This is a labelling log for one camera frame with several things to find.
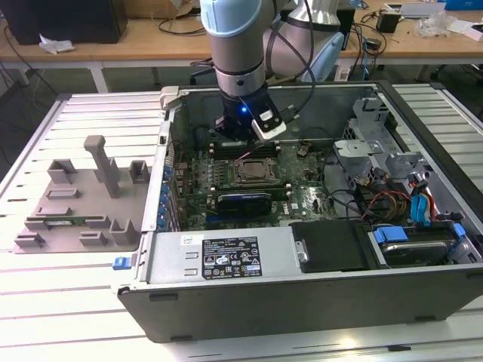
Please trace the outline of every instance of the circuit board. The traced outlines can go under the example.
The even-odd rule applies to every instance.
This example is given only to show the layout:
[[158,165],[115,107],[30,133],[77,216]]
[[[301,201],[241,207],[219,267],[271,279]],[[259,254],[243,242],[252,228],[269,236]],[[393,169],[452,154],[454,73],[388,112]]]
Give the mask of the circuit board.
[[[298,144],[284,144],[276,158],[243,160],[214,160],[208,152],[198,152],[190,162],[179,164],[178,194],[186,205],[182,230],[246,229],[337,219],[319,180],[321,159],[327,152],[297,157],[299,149]],[[230,193],[270,194],[271,213],[220,216],[215,199]]]

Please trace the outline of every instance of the floor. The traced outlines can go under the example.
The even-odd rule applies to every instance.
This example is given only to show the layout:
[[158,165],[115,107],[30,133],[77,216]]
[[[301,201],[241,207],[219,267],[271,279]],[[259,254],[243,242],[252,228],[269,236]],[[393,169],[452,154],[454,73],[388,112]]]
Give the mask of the floor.
[[[417,70],[417,66],[386,66],[384,70],[376,71],[373,79],[386,79],[393,84],[414,83]],[[159,72],[162,86],[185,85],[189,84],[189,75],[193,69],[162,68]],[[46,70],[43,77],[58,93],[96,92],[88,70]],[[155,91],[161,87],[152,83],[150,69],[108,69],[106,79],[113,92]],[[356,71],[352,80],[359,79],[362,79],[362,72]],[[440,72],[438,81],[471,112],[482,118],[483,86],[477,83],[479,79],[482,77],[470,72],[466,67],[448,66]],[[429,72],[425,81],[431,81]],[[30,82],[30,86],[25,88],[13,84],[10,91],[0,97],[0,179],[8,172],[10,164],[21,153],[56,98],[33,73]],[[216,79],[214,75],[205,75],[198,83],[216,84]]]

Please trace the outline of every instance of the robotic arm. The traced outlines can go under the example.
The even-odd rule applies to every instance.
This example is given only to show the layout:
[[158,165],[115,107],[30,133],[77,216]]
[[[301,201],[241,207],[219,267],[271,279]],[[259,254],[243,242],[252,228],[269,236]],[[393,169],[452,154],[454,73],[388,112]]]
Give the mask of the robotic arm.
[[336,15],[339,0],[299,0],[287,22],[274,23],[288,2],[200,1],[223,96],[224,115],[217,126],[235,140],[251,140],[253,132],[260,140],[270,140],[284,132],[286,122],[293,118],[293,112],[287,112],[289,116],[280,112],[270,98],[267,71],[290,77],[302,73],[302,80],[307,80],[309,73],[304,72],[301,55],[305,64],[312,62],[316,80],[324,80],[342,48],[343,35],[338,32]]

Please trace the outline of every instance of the sticker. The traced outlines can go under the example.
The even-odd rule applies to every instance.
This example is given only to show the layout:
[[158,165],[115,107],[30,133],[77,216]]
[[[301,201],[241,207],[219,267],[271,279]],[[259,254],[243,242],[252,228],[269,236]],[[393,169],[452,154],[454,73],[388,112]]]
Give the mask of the sticker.
[[260,249],[256,237],[208,239],[202,243],[204,279],[262,276]]
[[181,246],[201,245],[204,235],[181,235]]
[[70,221],[45,221],[45,225],[47,226],[72,226]]

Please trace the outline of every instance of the power supply label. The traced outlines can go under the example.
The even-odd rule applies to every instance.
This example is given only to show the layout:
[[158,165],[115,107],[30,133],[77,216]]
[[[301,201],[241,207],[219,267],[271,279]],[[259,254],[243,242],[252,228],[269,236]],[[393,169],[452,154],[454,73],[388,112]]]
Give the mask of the power supply label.
[[261,276],[257,238],[203,240],[202,275],[207,280]]

